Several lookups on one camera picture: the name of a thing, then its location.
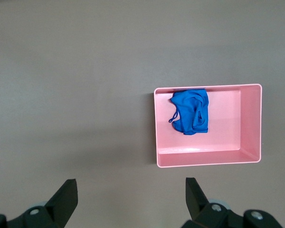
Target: pink plastic bin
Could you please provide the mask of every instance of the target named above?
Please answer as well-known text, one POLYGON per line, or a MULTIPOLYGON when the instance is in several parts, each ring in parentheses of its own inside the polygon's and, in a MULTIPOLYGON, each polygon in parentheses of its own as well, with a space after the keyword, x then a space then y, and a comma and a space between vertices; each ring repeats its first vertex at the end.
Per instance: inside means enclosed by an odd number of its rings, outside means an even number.
POLYGON ((161 168, 251 163, 261 160, 262 86, 218 85, 154 91, 157 165, 161 168), (168 122, 176 91, 207 90, 208 133, 184 135, 168 122))

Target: blue garment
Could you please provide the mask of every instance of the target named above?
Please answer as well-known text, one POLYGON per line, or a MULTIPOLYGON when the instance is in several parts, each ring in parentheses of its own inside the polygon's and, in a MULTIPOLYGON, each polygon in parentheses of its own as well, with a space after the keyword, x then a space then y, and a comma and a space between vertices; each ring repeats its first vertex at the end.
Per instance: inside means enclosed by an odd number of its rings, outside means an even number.
POLYGON ((178 114, 180 119, 172 122, 176 131, 186 135, 208 132, 208 95, 205 89, 191 89, 173 94, 170 99, 176 112, 169 120, 171 123, 178 114))

